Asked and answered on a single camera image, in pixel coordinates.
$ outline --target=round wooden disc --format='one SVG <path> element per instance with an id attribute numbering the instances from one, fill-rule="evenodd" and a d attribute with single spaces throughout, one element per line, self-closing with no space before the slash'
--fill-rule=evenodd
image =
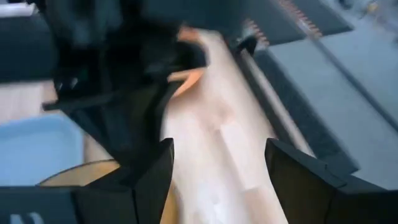
<path id="1" fill-rule="evenodd" d="M 119 168 L 119 164 L 114 160 L 98 161 L 83 164 L 42 181 L 41 186 L 66 186 L 79 185 L 84 186 L 92 181 L 105 176 L 106 174 Z M 171 186 L 167 194 L 167 199 L 163 209 L 160 224 L 176 224 L 178 223 L 178 207 L 177 198 L 175 196 L 174 187 Z"/>

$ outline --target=light blue tray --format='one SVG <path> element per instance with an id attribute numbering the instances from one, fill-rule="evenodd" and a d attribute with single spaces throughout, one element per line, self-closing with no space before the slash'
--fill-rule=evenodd
<path id="1" fill-rule="evenodd" d="M 83 160 L 82 130 L 62 114 L 0 125 L 0 186 L 35 185 Z"/>

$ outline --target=gray machine surface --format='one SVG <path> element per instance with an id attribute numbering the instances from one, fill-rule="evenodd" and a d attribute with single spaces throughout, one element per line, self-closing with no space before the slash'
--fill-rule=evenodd
<path id="1" fill-rule="evenodd" d="M 257 49 L 254 60 L 319 159 L 398 189 L 397 33 L 323 3 L 353 30 Z"/>
<path id="2" fill-rule="evenodd" d="M 364 96 L 309 40 L 269 50 L 356 163 L 359 171 L 354 175 L 385 189 L 397 189 L 398 179 L 391 171 L 398 169 L 398 135 Z"/>

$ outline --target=gray panel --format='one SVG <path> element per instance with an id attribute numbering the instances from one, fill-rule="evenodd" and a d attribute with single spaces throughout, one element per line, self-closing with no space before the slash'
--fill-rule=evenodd
<path id="1" fill-rule="evenodd" d="M 393 36 L 369 21 L 321 42 L 398 123 L 398 47 Z"/>
<path id="2" fill-rule="evenodd" d="M 309 40 L 273 46 L 270 51 L 358 163 L 360 171 L 355 175 L 386 189 L 398 189 L 394 172 L 398 170 L 398 136 L 379 113 Z"/>

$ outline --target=wooden floor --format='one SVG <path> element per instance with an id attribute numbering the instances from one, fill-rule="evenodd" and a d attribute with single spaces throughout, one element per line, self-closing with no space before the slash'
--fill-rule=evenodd
<path id="1" fill-rule="evenodd" d="M 173 182 L 181 223 L 287 223 L 267 174 L 264 147 L 274 137 L 226 46 L 201 33 L 210 66 L 169 103 L 164 137 L 175 141 Z M 48 83 L 0 87 L 0 122 L 37 116 L 53 97 Z M 109 156 L 92 139 L 86 160 Z"/>

